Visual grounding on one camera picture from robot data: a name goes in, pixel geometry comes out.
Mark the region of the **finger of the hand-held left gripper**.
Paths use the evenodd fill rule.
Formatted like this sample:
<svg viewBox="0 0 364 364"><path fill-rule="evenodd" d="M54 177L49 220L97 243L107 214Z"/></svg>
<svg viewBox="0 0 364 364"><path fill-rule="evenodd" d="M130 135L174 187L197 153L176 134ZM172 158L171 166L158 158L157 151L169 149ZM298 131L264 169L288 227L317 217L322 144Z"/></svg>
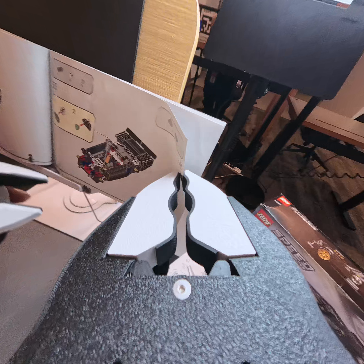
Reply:
<svg viewBox="0 0 364 364"><path fill-rule="evenodd" d="M39 184L48 184L48 177L25 167L0 163L1 191L5 191L7 187L28 191Z"/></svg>
<svg viewBox="0 0 364 364"><path fill-rule="evenodd" d="M40 216L42 212L39 207L2 202L0 203L0 233L17 229Z"/></svg>

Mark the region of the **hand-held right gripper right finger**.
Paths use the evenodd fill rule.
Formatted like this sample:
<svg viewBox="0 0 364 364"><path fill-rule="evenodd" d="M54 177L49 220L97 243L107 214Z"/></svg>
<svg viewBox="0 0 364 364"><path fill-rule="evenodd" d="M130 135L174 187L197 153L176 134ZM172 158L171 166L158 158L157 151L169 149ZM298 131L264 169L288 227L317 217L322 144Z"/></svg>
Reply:
<svg viewBox="0 0 364 364"><path fill-rule="evenodd" d="M236 258L257 256L227 195L211 182L184 171L186 248L189 257L211 271L219 260L229 269Z"/></svg>

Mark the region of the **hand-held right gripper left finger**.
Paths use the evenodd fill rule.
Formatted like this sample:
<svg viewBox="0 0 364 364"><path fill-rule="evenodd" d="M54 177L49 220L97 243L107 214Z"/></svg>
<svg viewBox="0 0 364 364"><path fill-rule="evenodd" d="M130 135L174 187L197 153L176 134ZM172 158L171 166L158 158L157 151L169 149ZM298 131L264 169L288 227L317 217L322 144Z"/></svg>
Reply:
<svg viewBox="0 0 364 364"><path fill-rule="evenodd" d="M134 198L107 254L146 261L150 267L169 263L177 247L180 173L170 173L146 186Z"/></svg>

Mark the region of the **lego set box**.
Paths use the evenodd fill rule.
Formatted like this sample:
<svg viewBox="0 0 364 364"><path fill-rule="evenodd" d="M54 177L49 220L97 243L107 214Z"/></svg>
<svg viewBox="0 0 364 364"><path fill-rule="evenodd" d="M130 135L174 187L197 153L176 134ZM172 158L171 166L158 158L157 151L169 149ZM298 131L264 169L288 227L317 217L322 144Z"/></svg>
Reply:
<svg viewBox="0 0 364 364"><path fill-rule="evenodd" d="M284 195L260 204L253 214L290 252L328 324L363 363L363 271Z"/></svg>

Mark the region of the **white book stand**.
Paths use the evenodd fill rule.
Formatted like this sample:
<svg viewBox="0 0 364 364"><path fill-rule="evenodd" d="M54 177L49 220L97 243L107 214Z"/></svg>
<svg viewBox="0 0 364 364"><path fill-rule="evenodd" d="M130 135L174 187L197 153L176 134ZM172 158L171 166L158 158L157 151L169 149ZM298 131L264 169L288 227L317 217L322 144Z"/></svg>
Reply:
<svg viewBox="0 0 364 364"><path fill-rule="evenodd" d="M101 193L86 194L52 178L28 190L26 205L40 207L38 222L85 240L121 203Z"/></svg>

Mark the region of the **open instruction booklet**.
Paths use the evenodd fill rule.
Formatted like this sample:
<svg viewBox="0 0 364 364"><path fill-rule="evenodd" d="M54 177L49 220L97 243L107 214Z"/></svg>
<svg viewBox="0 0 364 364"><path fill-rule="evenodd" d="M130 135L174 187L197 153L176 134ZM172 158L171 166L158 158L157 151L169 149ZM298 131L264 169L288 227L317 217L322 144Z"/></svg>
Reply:
<svg viewBox="0 0 364 364"><path fill-rule="evenodd" d="M187 169L226 123L1 29L1 153L119 202Z"/></svg>

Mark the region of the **black partition panel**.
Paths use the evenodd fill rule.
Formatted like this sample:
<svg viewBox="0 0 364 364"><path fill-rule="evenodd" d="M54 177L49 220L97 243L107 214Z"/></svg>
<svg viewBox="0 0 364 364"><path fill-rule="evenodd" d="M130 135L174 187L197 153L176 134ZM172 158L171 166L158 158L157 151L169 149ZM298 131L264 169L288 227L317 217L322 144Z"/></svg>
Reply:
<svg viewBox="0 0 364 364"><path fill-rule="evenodd" d="M132 83L143 0L1 0L1 29Z"/></svg>

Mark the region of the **brown wooden desk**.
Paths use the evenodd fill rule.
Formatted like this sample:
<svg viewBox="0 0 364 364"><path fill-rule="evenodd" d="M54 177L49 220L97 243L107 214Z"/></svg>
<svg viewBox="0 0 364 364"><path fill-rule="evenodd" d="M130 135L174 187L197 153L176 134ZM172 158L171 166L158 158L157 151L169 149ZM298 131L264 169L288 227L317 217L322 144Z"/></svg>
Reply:
<svg viewBox="0 0 364 364"><path fill-rule="evenodd" d="M322 107L315 107L308 115L300 134L304 145L311 144L340 156L349 158L363 153L363 123Z"/></svg>

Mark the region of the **beige wooden chair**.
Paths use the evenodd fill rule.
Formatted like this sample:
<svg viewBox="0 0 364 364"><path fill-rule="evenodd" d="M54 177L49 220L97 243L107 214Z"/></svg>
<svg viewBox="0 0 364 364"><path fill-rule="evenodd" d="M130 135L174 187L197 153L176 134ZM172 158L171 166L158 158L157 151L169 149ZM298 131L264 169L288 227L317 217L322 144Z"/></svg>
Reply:
<svg viewBox="0 0 364 364"><path fill-rule="evenodd" d="M181 102L199 34L197 0L146 0L132 83Z"/></svg>

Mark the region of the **black flat panel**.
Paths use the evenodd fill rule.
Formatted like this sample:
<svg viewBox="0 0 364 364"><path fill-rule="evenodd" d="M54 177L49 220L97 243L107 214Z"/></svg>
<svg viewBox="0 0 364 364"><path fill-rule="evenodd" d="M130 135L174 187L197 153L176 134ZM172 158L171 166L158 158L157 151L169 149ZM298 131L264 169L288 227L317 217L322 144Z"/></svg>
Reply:
<svg viewBox="0 0 364 364"><path fill-rule="evenodd" d="M204 56L323 100L333 99L363 53L363 1L222 3Z"/></svg>

